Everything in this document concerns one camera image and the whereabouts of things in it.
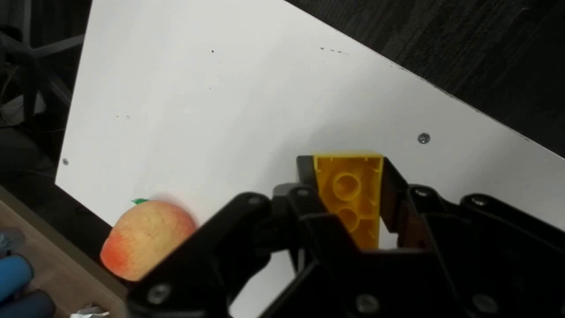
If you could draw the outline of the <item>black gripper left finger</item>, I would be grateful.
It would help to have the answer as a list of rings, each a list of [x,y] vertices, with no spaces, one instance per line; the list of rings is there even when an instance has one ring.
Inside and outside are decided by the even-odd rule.
[[[356,318],[349,279],[359,250],[322,203],[315,159],[273,194],[241,192],[158,263],[126,296],[128,318],[236,318],[230,305],[280,250],[296,277],[258,318]]]

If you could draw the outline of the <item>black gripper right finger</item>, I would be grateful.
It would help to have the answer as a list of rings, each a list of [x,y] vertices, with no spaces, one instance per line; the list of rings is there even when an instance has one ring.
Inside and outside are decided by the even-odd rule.
[[[363,318],[564,318],[562,229],[481,192],[451,203],[384,155],[361,159],[359,199],[398,235],[394,250],[363,242],[382,266]]]

